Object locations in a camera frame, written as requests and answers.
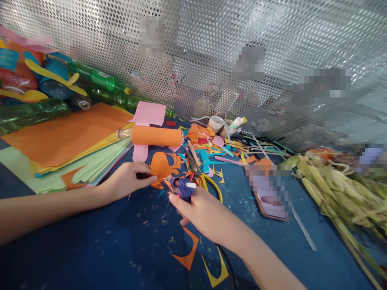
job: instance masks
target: left hand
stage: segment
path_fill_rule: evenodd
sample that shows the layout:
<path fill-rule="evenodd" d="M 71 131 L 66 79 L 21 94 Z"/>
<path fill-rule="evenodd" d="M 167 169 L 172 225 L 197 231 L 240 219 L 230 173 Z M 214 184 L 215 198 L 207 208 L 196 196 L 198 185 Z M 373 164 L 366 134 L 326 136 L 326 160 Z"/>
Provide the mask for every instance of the left hand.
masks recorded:
<path fill-rule="evenodd" d="M 149 177 L 137 179 L 137 173 Z M 101 189 L 101 194 L 106 195 L 107 203 L 111 203 L 130 195 L 140 188 L 151 185 L 157 179 L 157 176 L 151 176 L 150 174 L 150 168 L 144 162 L 126 162 L 98 187 Z"/>

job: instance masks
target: perforated metal sheet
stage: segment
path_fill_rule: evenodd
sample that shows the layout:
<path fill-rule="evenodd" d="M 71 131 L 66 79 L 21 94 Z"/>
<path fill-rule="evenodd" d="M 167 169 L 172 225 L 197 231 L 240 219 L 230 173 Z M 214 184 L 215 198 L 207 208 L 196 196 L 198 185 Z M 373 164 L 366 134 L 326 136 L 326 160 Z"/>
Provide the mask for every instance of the perforated metal sheet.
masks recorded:
<path fill-rule="evenodd" d="M 162 58 L 139 51 L 146 15 L 165 21 Z M 381 140 L 367 131 L 387 130 L 386 1 L 2 0 L 0 23 L 52 37 L 62 53 L 134 84 L 182 117 L 246 116 L 246 132 L 285 137 L 294 150 Z M 233 80 L 232 50 L 241 46 L 264 47 L 263 80 Z M 351 69 L 355 102 L 300 105 L 300 68 Z"/>

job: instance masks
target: colored paper stack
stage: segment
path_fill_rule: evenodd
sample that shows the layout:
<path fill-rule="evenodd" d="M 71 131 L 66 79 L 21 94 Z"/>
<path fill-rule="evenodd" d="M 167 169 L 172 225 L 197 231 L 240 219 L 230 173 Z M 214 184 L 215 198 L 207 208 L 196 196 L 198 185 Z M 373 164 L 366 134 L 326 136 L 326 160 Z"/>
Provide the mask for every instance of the colored paper stack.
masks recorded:
<path fill-rule="evenodd" d="M 132 147 L 117 129 L 134 126 L 133 117 L 99 103 L 88 111 L 55 119 L 2 136 L 11 147 L 0 150 L 0 162 L 36 194 L 96 186 Z"/>

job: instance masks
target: green plastic bottle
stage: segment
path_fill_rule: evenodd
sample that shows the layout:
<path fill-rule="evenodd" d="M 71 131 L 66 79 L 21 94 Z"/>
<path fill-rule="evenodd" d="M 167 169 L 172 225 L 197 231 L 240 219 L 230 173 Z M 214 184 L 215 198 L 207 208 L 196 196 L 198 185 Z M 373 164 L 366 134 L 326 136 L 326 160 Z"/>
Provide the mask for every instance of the green plastic bottle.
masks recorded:
<path fill-rule="evenodd" d="M 108 105 L 115 105 L 124 108 L 128 111 L 135 111 L 140 98 L 133 95 L 125 95 L 123 93 L 112 93 L 97 85 L 89 85 L 86 87 L 86 92 L 90 97 L 97 99 L 98 101 L 104 102 Z M 165 110 L 167 116 L 172 117 L 174 115 L 172 110 Z"/>
<path fill-rule="evenodd" d="M 104 72 L 88 67 L 77 61 L 68 62 L 66 66 L 72 75 L 79 73 L 79 78 L 83 81 L 93 82 L 110 92 L 124 93 L 126 95 L 131 94 L 131 89 L 129 87 L 124 86 L 114 77 Z"/>
<path fill-rule="evenodd" d="M 38 103 L 0 107 L 0 136 L 71 114 L 72 111 L 66 103 L 57 98 Z"/>

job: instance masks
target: blue table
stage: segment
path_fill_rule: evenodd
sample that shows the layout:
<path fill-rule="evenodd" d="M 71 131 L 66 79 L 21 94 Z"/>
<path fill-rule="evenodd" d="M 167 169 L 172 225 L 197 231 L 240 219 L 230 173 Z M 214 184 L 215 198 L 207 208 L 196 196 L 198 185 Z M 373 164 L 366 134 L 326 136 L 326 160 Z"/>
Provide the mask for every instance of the blue table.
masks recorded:
<path fill-rule="evenodd" d="M 160 150 L 168 151 L 150 146 L 148 164 Z M 112 172 L 130 162 L 132 153 L 128 152 Z M 220 168 L 225 177 L 225 184 L 218 184 L 224 205 L 250 226 L 308 289 L 373 289 L 298 181 L 282 177 L 317 252 L 311 250 L 294 219 L 280 222 L 260 213 L 243 168 L 215 166 Z M 171 253 L 187 255 L 192 239 L 179 225 L 181 216 L 167 194 L 159 193 L 151 187 L 142 189 L 129 200 L 81 213 L 4 245 L 0 248 L 0 289 L 211 289 L 201 254 L 217 277 L 220 261 L 216 246 L 189 225 L 200 242 L 192 269 L 187 271 Z M 0 164 L 0 198 L 31 194 Z M 258 289 L 241 259 L 228 250 L 226 253 L 237 288 Z M 233 289 L 231 276 L 217 289 Z"/>

